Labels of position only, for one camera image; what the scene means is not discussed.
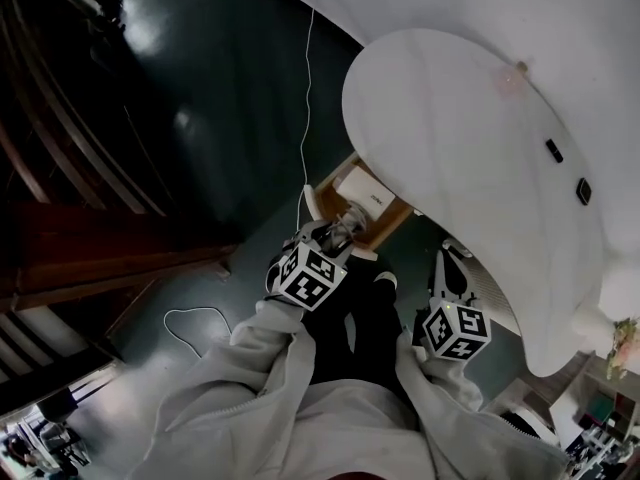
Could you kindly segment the wooden stair handrail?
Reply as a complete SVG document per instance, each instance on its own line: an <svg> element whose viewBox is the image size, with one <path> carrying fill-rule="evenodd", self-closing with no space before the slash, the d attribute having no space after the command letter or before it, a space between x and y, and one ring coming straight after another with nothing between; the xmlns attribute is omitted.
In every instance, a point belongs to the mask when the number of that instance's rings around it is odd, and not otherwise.
<svg viewBox="0 0 640 480"><path fill-rule="evenodd" d="M100 19L80 0L0 0L0 201L170 213Z"/></svg>

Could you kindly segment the pink artificial flower bouquet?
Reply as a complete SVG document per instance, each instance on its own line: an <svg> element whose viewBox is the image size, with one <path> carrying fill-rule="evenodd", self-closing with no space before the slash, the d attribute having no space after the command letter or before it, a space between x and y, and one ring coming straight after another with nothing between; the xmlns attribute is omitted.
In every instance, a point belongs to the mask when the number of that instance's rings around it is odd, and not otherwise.
<svg viewBox="0 0 640 480"><path fill-rule="evenodd" d="M640 351L640 319L626 318L614 324L612 347L606 356L606 378L621 380L627 374L626 365Z"/></svg>

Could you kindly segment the wooden stool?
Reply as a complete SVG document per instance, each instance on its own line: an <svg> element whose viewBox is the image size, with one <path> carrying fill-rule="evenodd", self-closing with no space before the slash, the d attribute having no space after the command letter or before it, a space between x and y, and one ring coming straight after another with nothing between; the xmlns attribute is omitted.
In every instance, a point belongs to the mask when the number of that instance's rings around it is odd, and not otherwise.
<svg viewBox="0 0 640 480"><path fill-rule="evenodd" d="M302 200L313 220L334 220L348 209L348 202L334 188L334 181L346 175L352 166L362 168L374 179L371 169L352 153L316 187L304 188ZM395 197L377 221L369 220L367 229L356 236L352 255L369 261L378 257L376 249L413 213L413 208Z"/></svg>

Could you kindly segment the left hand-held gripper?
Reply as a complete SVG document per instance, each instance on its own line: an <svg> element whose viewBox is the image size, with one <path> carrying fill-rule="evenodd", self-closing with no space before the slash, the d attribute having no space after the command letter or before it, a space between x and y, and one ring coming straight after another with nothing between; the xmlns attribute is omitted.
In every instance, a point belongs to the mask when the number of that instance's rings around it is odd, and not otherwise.
<svg viewBox="0 0 640 480"><path fill-rule="evenodd" d="M294 235L295 246L284 251L267 273L265 287L270 295L281 296L307 311L314 311L338 288L347 276L345 264L354 249L351 239L331 242L331 258L315 247L323 247L329 236L329 222L305 223Z"/></svg>

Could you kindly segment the wooden newel post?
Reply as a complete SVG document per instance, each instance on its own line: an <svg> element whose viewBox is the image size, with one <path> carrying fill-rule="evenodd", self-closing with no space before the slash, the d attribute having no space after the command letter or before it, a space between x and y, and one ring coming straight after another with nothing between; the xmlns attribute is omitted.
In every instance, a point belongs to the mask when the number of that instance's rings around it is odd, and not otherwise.
<svg viewBox="0 0 640 480"><path fill-rule="evenodd" d="M179 216L15 202L0 206L0 314L225 260L237 237Z"/></svg>

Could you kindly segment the teal box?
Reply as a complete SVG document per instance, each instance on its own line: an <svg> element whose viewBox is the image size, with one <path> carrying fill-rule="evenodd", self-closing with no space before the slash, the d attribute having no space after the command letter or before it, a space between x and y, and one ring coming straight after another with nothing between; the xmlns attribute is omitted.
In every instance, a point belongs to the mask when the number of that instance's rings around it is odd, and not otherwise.
<svg viewBox="0 0 640 480"><path fill-rule="evenodd" d="M615 401L609 396L597 393L587 404L585 413L594 421L606 422L615 408Z"/></svg>

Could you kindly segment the person's legs in black trousers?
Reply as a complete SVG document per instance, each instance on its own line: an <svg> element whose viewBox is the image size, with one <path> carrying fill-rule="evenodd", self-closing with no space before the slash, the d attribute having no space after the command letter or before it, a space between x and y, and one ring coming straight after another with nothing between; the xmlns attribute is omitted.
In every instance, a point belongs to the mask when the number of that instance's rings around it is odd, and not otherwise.
<svg viewBox="0 0 640 480"><path fill-rule="evenodd" d="M302 318L315 342L312 384L359 380L407 397L395 371L402 332L396 285L385 262L347 261L347 276L324 303Z"/></svg>

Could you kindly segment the person's left forearm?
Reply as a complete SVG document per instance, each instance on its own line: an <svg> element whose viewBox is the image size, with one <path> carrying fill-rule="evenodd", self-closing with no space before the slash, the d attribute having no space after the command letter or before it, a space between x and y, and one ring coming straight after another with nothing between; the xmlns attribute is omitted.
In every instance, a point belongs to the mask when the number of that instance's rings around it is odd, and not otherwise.
<svg viewBox="0 0 640 480"><path fill-rule="evenodd" d="M316 343L303 323L306 311L283 298L266 297L235 328L225 349L225 379L263 392L303 392L314 370Z"/></svg>

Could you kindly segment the grey shelf desk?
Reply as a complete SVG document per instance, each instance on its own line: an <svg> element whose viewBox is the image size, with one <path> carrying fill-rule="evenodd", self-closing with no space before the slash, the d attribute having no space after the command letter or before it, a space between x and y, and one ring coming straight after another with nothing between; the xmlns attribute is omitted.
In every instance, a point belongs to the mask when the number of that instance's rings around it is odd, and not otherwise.
<svg viewBox="0 0 640 480"><path fill-rule="evenodd" d="M615 401L602 423L585 413L597 393ZM542 440L564 451L581 444L586 464L578 474L583 475L626 443L640 441L640 374L627 372L621 380L608 380L604 359L579 352L549 377L523 372L485 410L518 415Z"/></svg>

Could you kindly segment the small pink glass cup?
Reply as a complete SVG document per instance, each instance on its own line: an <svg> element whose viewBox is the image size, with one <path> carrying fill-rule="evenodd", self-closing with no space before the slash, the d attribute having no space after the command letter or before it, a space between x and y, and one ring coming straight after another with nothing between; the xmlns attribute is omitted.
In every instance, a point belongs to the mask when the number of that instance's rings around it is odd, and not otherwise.
<svg viewBox="0 0 640 480"><path fill-rule="evenodd" d="M497 68L492 77L499 96L503 99L523 97L529 87L528 71L528 65L524 61Z"/></svg>

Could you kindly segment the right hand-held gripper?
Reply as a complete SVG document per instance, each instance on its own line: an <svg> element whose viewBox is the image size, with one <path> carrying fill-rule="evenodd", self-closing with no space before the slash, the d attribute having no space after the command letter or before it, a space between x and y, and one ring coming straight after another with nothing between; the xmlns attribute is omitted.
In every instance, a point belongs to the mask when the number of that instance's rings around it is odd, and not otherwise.
<svg viewBox="0 0 640 480"><path fill-rule="evenodd" d="M453 262L448 267L447 288L444 250L439 250L429 292L428 306L416 313L412 345L436 359L473 359L491 342L492 334L489 317L475 306L468 269ZM457 299L471 300L448 300L450 292Z"/></svg>

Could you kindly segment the person's right forearm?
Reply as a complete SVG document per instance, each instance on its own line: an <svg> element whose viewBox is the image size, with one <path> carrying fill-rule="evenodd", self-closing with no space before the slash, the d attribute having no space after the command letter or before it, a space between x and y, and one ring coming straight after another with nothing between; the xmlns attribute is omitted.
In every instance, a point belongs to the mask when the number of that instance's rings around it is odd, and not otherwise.
<svg viewBox="0 0 640 480"><path fill-rule="evenodd" d="M480 389L465 377L461 362L434 359L413 347L405 336L396 343L396 375L418 414L477 412Z"/></svg>

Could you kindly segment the white hair dryer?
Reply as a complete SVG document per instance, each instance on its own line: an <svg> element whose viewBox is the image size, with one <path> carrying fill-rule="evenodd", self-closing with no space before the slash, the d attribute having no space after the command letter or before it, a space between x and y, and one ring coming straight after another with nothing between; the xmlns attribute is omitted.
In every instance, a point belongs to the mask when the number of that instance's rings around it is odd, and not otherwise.
<svg viewBox="0 0 640 480"><path fill-rule="evenodd" d="M358 166L334 181L336 192L349 204L342 217L349 223L354 238L367 229L369 220L377 221L396 197L381 181Z"/></svg>

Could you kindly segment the dark stair steps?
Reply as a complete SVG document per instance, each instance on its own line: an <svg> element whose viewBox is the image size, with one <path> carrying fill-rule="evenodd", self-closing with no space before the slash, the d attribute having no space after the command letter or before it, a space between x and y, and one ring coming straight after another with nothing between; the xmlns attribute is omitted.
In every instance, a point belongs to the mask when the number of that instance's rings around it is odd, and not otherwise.
<svg viewBox="0 0 640 480"><path fill-rule="evenodd" d="M47 306L0 313L0 420L109 366L120 355Z"/></svg>

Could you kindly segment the white vase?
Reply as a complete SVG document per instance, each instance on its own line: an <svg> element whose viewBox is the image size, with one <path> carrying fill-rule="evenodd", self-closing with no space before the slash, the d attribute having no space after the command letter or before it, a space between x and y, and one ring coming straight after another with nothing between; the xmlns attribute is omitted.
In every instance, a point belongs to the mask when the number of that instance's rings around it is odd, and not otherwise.
<svg viewBox="0 0 640 480"><path fill-rule="evenodd" d="M572 329L581 339L581 351L601 358L610 352L615 322L598 307L582 304L572 317Z"/></svg>

